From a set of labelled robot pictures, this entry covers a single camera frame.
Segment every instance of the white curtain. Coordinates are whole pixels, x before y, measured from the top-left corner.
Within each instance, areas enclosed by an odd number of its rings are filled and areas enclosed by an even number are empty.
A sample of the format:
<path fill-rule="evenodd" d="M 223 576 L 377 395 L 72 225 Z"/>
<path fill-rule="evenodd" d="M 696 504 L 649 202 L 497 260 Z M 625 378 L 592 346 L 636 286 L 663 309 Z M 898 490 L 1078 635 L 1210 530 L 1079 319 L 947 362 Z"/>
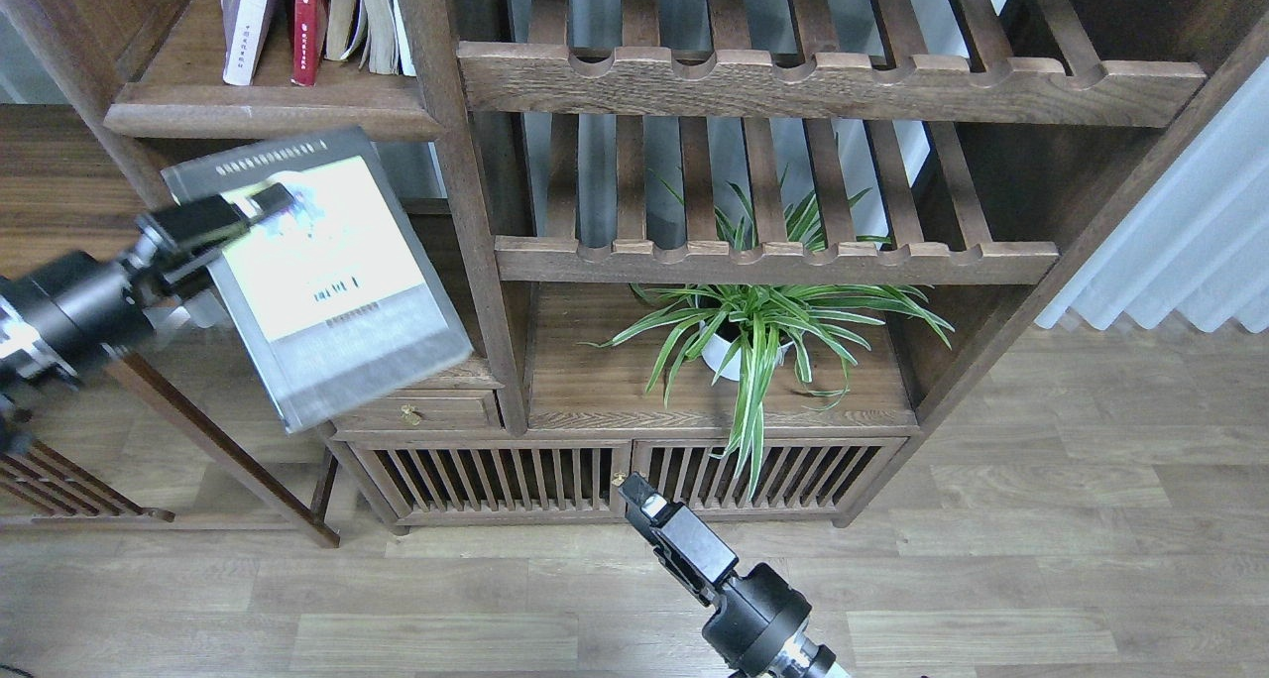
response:
<path fill-rule="evenodd" d="M 1269 328 L 1269 62 L 1199 133 L 1037 320 Z"/>

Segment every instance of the drawer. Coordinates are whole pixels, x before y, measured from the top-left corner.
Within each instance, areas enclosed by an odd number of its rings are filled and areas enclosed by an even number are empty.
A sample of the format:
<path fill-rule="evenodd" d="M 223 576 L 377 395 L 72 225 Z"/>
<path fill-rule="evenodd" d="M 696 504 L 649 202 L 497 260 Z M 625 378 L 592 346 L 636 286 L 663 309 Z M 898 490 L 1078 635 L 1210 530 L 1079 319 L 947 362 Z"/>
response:
<path fill-rule="evenodd" d="M 335 419 L 339 430 L 450 430 L 499 428 L 489 389 L 414 390 L 373 400 Z"/>

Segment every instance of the spider plant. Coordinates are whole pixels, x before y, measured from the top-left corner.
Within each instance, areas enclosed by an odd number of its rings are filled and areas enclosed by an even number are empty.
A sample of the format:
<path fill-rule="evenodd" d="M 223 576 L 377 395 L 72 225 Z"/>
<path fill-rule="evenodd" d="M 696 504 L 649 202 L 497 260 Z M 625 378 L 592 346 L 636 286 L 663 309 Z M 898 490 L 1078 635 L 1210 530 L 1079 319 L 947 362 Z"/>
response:
<path fill-rule="evenodd" d="M 669 184 L 675 197 L 683 197 Z M 714 209 L 720 239 L 735 249 L 750 249 L 755 244 L 754 207 L 745 192 L 731 184 L 741 202 L 740 220 L 731 221 Z M 868 190 L 850 198 L 857 203 Z M 824 225 L 820 218 L 815 192 L 797 204 L 784 209 L 784 225 L 791 241 L 799 241 L 811 251 L 825 249 Z M 884 244 L 886 237 L 860 236 L 860 241 Z M 891 284 L 685 284 L 643 289 L 632 287 L 643 301 L 657 306 L 638 321 L 615 334 L 608 342 L 591 344 L 599 348 L 619 345 L 645 331 L 667 329 L 660 353 L 652 363 L 643 392 L 656 387 L 665 375 L 665 404 L 670 402 L 674 380 L 685 362 L 700 357 L 712 335 L 730 325 L 735 334 L 721 367 L 740 354 L 740 381 L 736 408 L 727 446 L 722 456 L 736 452 L 736 476 L 749 467 L 749 496 L 758 488 L 763 466 L 765 422 L 763 401 L 770 387 L 775 367 L 780 362 L 780 344 L 789 343 L 794 350 L 798 381 L 811 383 L 811 356 L 807 343 L 817 340 L 827 347 L 841 363 L 843 386 L 836 391 L 807 392 L 820 397 L 832 397 L 824 409 L 832 408 L 849 389 L 850 367 L 857 358 L 850 345 L 869 350 L 868 340 L 853 331 L 853 324 L 865 326 L 884 325 L 881 314 L 898 314 L 925 321 L 934 334 L 948 343 L 945 331 L 952 326 L 934 312 L 921 306 L 928 298 L 915 287 Z M 713 382 L 720 371 L 714 372 Z"/>

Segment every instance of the slatted cabinet door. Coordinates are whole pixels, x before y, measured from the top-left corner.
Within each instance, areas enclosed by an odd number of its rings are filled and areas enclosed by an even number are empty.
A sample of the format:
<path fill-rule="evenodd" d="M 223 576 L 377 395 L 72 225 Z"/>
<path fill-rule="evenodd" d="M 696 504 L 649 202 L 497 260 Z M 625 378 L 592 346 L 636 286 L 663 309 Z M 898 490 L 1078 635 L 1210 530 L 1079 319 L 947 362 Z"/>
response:
<path fill-rule="evenodd" d="M 629 441 L 358 441 L 339 438 L 398 527 L 621 519 L 613 480 L 629 472 Z"/>
<path fill-rule="evenodd" d="M 758 490 L 720 441 L 637 441 L 632 470 L 662 495 L 714 519 L 805 518 L 846 508 L 905 438 L 766 439 Z"/>

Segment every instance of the brass knob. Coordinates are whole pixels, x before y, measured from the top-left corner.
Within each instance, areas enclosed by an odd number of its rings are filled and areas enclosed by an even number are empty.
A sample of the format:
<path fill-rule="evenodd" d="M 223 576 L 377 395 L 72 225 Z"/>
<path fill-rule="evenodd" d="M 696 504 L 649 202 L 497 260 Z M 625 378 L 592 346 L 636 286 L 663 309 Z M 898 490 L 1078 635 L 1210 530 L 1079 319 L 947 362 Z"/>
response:
<path fill-rule="evenodd" d="M 423 414 L 419 413 L 419 408 L 418 406 L 409 405 L 409 404 L 401 406 L 401 424 L 402 425 L 407 425 L 407 427 L 412 428 L 412 427 L 418 425 L 421 422 L 423 422 Z"/>

